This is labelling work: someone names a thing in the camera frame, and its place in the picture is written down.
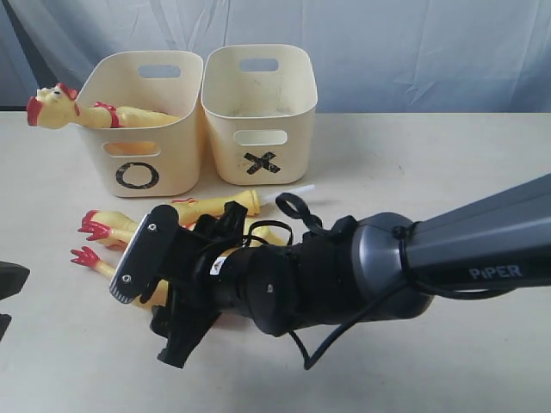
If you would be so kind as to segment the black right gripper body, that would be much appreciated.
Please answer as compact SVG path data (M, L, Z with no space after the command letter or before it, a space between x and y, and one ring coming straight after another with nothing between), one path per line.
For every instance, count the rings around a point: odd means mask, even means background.
M246 259L250 249L267 243L267 223L260 219L198 219L178 245L177 270L171 281L188 304L247 317Z

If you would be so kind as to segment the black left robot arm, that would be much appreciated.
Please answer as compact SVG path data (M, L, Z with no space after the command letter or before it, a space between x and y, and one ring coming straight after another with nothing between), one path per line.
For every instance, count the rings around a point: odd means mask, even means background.
M1 300L9 299L21 292L31 270L13 262L1 262Z

